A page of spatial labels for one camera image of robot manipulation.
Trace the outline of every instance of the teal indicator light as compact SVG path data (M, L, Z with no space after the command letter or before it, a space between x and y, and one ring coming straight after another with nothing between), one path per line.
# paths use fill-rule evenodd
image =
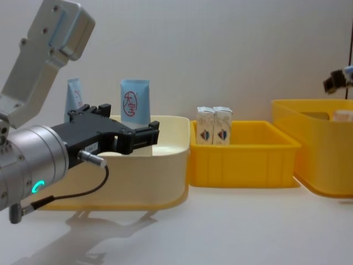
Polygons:
M38 187L44 185L44 181L38 181L37 183L34 184L32 188L32 193L37 193L38 192Z

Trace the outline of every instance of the yellow plastic bin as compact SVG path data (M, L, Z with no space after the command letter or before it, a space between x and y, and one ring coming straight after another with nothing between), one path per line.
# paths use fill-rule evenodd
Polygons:
M119 116L111 118L120 121ZM158 144L152 156L132 153L102 153L110 176L106 184L90 195L58 200L46 210L158 210L182 203L188 196L187 162L190 146L190 121L178 116L152 116L158 120ZM88 163L70 169L65 178L29 198L79 193L96 187L104 170Z
M267 121L233 121L228 146L197 145L190 125L190 183L198 187L297 187L293 178L300 144Z
M274 124L302 144L295 176L311 191L330 197L353 196L353 123L332 121L353 100L275 100Z

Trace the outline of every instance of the small white object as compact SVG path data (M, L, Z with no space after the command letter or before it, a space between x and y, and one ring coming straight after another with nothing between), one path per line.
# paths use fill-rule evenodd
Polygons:
M215 125L215 111L213 108L197 108L196 143L198 145L212 145L213 128Z
M232 131L232 110L226 107L214 107L215 128L213 130L214 145L229 145Z
M353 110L340 109L333 114L333 121L353 121Z

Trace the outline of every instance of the white tabletop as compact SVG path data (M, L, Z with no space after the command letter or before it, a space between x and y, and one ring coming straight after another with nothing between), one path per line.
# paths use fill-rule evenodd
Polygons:
M175 208L0 213L1 265L353 264L353 200L295 189L190 188Z

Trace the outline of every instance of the blue squeeze tube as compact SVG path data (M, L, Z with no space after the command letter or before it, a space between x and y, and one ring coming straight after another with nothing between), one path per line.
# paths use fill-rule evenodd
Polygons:
M82 90L78 77L67 80L64 122L69 122L68 112L82 107Z
M138 129L151 122L149 80L121 80L121 123ZM133 156L152 156L152 146L134 150Z

